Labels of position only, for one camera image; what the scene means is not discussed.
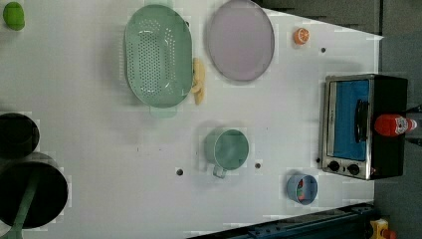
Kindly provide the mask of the black robot base cylinder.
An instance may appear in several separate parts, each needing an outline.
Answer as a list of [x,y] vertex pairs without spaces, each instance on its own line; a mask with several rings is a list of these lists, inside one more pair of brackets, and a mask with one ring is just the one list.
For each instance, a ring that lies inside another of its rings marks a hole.
[[39,128],[27,116],[8,113],[0,117],[0,155],[15,159],[31,154],[40,139]]

